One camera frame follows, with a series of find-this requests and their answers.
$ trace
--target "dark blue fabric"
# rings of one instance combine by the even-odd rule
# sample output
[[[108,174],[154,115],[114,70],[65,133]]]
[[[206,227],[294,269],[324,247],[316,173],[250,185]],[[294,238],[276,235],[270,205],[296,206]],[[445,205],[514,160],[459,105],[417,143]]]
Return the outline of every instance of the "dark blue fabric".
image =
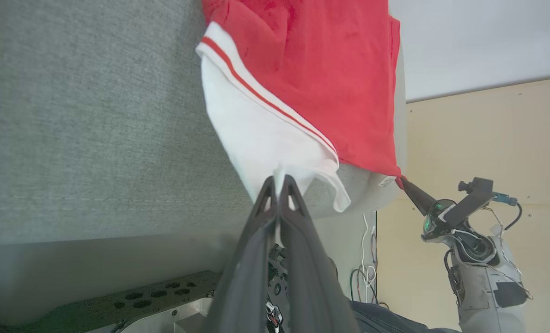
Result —
[[[448,328],[429,329],[376,304],[350,302],[349,305],[363,333],[458,333]]]

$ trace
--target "gray couch cushion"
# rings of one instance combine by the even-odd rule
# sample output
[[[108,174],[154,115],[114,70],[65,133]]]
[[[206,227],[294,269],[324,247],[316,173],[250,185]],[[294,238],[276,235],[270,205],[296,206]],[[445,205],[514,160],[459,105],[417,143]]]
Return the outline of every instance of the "gray couch cushion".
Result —
[[[251,199],[203,102],[204,30],[199,0],[0,0],[0,244],[243,226]],[[379,175],[340,176],[356,207],[373,198]],[[306,201],[333,213],[322,183]]]

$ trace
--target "wooden panel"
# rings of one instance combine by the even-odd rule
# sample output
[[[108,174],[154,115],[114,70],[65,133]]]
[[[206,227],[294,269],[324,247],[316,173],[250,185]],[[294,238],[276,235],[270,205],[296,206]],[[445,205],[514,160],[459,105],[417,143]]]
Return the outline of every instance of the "wooden panel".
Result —
[[[499,217],[512,221],[513,207],[491,204]],[[443,264],[448,249],[419,237],[423,217],[406,200],[395,200],[378,212],[378,297],[398,315],[431,327],[458,329],[458,313]],[[471,225],[488,232],[495,218],[479,211]],[[550,331],[550,206],[526,205],[524,217],[505,236],[524,285],[533,294],[525,308],[528,332]]]
[[[459,200],[459,181],[484,177],[521,203],[550,204],[550,80],[412,103],[407,110],[404,174],[435,198]]]

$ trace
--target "gray floor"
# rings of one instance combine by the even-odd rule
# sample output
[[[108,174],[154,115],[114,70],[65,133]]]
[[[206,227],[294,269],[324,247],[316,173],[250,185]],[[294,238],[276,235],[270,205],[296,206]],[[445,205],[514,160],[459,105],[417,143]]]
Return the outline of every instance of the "gray floor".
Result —
[[[374,215],[368,215],[373,221]],[[349,296],[349,274],[361,263],[362,215],[322,219],[315,226]],[[202,270],[220,271],[240,231],[0,246],[0,322],[30,321],[66,303]]]

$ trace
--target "black tape patch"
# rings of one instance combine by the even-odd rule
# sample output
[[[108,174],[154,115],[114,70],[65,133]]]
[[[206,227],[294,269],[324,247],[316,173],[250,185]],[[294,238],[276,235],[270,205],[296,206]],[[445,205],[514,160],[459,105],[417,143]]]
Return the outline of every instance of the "black tape patch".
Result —
[[[495,301],[501,308],[521,305],[526,302],[528,295],[524,288],[515,282],[497,282],[497,290],[494,290]]]

